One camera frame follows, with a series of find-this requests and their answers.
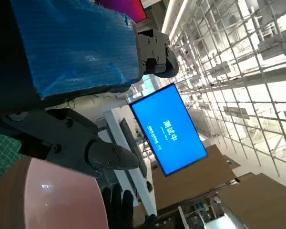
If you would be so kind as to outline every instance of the white table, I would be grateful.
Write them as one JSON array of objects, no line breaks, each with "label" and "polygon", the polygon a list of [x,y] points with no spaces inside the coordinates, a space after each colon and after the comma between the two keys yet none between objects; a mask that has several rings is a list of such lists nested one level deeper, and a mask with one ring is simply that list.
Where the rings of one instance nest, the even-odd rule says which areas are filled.
[{"label": "white table", "polygon": [[[129,106],[123,106],[123,107],[117,107],[112,110],[106,111],[104,113],[106,121],[108,123],[108,126],[112,132],[112,135],[115,139],[116,144],[119,146],[123,146],[126,149],[130,150],[130,147],[125,139],[125,136],[120,128],[120,122],[123,120],[123,118],[126,119],[132,133],[135,133],[134,130],[134,116],[129,108]],[[154,214],[157,216],[157,208],[156,208],[156,201],[154,196],[154,190],[151,192],[148,191],[146,186],[146,181],[148,180],[151,184],[153,184],[153,177],[152,177],[152,169],[151,169],[151,163],[148,159],[144,160],[147,166],[147,178],[144,178],[140,169],[131,169],[129,170],[129,173],[132,177],[133,183],[141,197],[142,203],[146,209],[146,212],[148,215]],[[131,187],[131,184],[126,176],[126,173],[124,170],[115,170],[114,171],[119,183],[123,190],[130,190],[135,197],[135,192]],[[134,198],[133,202],[134,207],[139,205],[138,200],[136,197]]]}]

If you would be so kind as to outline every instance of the black cable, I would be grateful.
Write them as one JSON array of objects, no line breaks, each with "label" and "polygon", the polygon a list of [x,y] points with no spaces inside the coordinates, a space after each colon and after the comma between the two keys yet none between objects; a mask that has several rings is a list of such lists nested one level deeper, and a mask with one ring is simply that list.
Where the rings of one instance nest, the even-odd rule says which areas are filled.
[{"label": "black cable", "polygon": [[67,105],[67,106],[70,107],[71,109],[74,109],[75,106],[76,106],[76,99],[73,99],[73,104],[74,104],[73,107],[70,106],[69,102],[70,102],[70,101],[68,101],[68,105]]},{"label": "black cable", "polygon": [[143,138],[143,153],[145,151],[145,137]]}]

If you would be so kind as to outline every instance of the robotic arm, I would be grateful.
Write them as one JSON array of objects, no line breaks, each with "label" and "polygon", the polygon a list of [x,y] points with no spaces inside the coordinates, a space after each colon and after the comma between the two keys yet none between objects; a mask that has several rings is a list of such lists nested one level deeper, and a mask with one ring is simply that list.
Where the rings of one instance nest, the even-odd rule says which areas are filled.
[{"label": "robotic arm", "polygon": [[[93,177],[102,175],[100,167],[136,168],[136,156],[102,141],[90,120],[72,109],[45,108],[82,95],[126,91],[144,74],[175,76],[178,63],[168,36],[137,33],[126,15],[67,2],[0,0],[0,134],[20,140],[22,154]],[[25,18],[34,16],[32,23]],[[117,43],[107,37],[114,34]],[[101,48],[91,43],[101,36]],[[119,44],[121,38],[126,41]]]}]

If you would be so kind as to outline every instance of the wire rack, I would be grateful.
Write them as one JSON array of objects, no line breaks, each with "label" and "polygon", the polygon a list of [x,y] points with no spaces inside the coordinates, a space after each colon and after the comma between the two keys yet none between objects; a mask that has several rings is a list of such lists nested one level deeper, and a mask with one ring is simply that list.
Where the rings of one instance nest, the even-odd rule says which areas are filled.
[{"label": "wire rack", "polygon": [[170,34],[180,68],[170,83],[189,110],[204,115],[210,136],[236,153],[240,145],[259,166],[269,156],[280,176],[277,163],[286,163],[286,0],[258,1],[258,9],[246,0],[181,2]]}]

